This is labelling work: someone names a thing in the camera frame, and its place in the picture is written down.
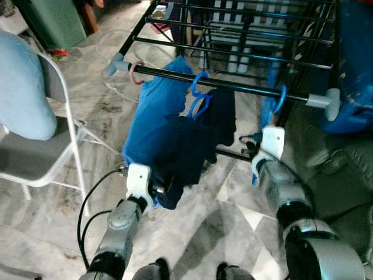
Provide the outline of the light blue cushion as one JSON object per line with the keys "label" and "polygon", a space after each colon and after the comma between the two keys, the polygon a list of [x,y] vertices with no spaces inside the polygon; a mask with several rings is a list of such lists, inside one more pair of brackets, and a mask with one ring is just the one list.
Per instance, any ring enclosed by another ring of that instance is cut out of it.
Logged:
{"label": "light blue cushion", "polygon": [[58,128],[37,51],[5,30],[0,30],[0,124],[32,141],[47,141]]}

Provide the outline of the robot leg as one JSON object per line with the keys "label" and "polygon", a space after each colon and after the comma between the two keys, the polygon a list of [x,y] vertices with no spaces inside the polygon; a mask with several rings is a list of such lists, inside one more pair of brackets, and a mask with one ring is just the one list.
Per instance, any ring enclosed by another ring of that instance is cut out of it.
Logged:
{"label": "robot leg", "polygon": [[224,262],[217,267],[216,280],[255,280],[255,278],[248,270]]}
{"label": "robot leg", "polygon": [[170,280],[170,266],[165,258],[147,264],[134,273],[131,280]]}

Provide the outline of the robot left leg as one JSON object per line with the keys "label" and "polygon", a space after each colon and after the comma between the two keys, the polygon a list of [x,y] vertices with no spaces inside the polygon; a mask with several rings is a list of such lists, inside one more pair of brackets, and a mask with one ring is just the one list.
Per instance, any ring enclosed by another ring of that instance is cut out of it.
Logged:
{"label": "robot left leg", "polygon": [[131,280],[170,280],[170,266],[165,258],[147,264],[134,273]]}

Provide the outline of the bright blue shirt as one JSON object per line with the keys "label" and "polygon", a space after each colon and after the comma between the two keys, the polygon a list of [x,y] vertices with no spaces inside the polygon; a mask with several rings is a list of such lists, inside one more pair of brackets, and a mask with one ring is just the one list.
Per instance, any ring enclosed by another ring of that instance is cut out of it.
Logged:
{"label": "bright blue shirt", "polygon": [[184,165],[194,121],[180,115],[192,82],[157,76],[142,85],[122,156],[125,166],[147,165],[166,173]]}

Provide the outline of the large blue plastic crate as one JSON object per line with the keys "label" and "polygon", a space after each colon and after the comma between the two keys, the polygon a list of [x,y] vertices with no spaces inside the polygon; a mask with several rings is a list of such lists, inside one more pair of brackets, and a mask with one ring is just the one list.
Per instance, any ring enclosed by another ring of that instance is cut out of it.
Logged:
{"label": "large blue plastic crate", "polygon": [[327,90],[331,108],[321,118],[321,129],[329,134],[350,134],[371,127],[373,122],[373,32],[372,7],[356,0],[340,0],[339,71],[337,85]]}

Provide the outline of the black metal drying rack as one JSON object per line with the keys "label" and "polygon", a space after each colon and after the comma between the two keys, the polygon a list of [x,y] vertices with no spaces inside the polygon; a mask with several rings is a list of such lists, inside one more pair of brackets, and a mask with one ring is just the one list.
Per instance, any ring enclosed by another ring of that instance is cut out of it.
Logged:
{"label": "black metal drying rack", "polygon": [[[129,71],[126,55],[134,47],[173,47],[195,68],[178,73],[159,66],[137,66],[135,73],[192,82],[235,93],[280,97],[285,104],[321,109],[336,117],[327,90],[337,85],[339,71],[340,0],[152,0],[146,13],[102,72],[112,76]],[[264,85],[268,63],[280,63],[277,85]],[[288,110],[282,107],[272,122],[283,125]]]}

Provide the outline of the navy blue shirt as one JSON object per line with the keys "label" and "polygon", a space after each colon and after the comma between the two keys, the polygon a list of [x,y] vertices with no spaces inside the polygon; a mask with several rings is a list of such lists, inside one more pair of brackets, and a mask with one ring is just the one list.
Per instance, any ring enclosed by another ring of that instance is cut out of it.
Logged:
{"label": "navy blue shirt", "polygon": [[166,189],[156,194],[163,208],[175,209],[184,187],[198,184],[205,162],[216,162],[217,146],[234,143],[234,92],[215,89],[207,95],[209,104],[200,106],[194,117],[179,115],[166,123],[166,139],[154,160],[156,184]]}

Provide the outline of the robot right leg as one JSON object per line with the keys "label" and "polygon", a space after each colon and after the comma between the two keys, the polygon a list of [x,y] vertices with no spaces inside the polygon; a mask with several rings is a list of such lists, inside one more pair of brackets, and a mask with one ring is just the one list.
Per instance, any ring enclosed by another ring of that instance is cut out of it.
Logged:
{"label": "robot right leg", "polygon": [[255,278],[248,270],[224,262],[217,267],[216,280],[255,280]]}

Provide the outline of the green cabinet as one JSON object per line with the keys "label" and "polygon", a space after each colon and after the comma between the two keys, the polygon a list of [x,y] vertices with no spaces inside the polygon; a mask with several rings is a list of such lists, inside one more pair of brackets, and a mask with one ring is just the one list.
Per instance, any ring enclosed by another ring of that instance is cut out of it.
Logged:
{"label": "green cabinet", "polygon": [[47,49],[70,49],[86,39],[73,0],[12,0]]}

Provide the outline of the white folding chair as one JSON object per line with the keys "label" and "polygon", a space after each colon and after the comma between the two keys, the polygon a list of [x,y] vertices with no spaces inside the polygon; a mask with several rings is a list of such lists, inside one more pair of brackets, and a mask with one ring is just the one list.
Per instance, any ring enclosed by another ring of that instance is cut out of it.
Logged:
{"label": "white folding chair", "polygon": [[80,142],[93,142],[116,155],[120,152],[88,129],[85,121],[75,117],[63,72],[48,54],[39,54],[39,58],[47,87],[46,96],[61,102],[65,115],[58,117],[56,133],[48,141],[26,139],[7,131],[0,139],[0,179],[19,183],[24,197],[29,200],[30,187],[54,184],[56,176],[61,173],[68,160],[73,159],[78,183],[71,188],[78,190],[84,197],[86,183],[83,178]]}

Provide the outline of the brown wooden board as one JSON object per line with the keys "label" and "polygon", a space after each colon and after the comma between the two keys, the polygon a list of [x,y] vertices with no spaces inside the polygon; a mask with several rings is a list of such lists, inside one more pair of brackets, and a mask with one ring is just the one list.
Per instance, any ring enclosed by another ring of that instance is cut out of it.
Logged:
{"label": "brown wooden board", "polygon": [[98,31],[97,20],[93,11],[94,7],[103,8],[104,0],[73,0],[82,18],[86,34],[91,35]]}

